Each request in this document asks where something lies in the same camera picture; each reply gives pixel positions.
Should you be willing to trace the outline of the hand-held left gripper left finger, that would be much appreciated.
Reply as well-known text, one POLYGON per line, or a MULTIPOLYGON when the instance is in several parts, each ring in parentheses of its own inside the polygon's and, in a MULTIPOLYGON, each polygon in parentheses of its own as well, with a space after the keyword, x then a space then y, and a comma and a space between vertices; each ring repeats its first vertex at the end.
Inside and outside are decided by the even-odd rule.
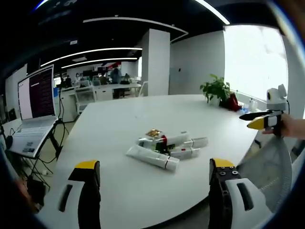
POLYGON ((80 162, 46 195, 37 218, 48 229, 100 229, 100 162, 80 162))

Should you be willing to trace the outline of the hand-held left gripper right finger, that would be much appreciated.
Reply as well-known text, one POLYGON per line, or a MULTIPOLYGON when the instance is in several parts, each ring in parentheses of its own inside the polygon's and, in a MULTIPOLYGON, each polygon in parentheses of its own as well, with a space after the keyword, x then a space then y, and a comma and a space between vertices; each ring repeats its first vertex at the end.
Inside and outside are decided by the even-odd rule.
POLYGON ((210 159, 210 229, 259 229, 272 216, 264 194, 233 163, 210 159))

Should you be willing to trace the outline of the person's right hand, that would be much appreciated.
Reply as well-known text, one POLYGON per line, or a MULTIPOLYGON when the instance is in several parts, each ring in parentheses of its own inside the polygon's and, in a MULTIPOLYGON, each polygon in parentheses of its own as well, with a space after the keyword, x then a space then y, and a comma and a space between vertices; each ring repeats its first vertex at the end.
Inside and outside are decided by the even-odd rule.
POLYGON ((286 113, 281 114, 280 129, 275 128, 272 124, 275 124, 278 119, 277 116, 264 117, 264 127, 267 127, 263 134, 274 134, 276 136, 291 137, 304 140, 305 139, 305 120, 294 119, 286 113))

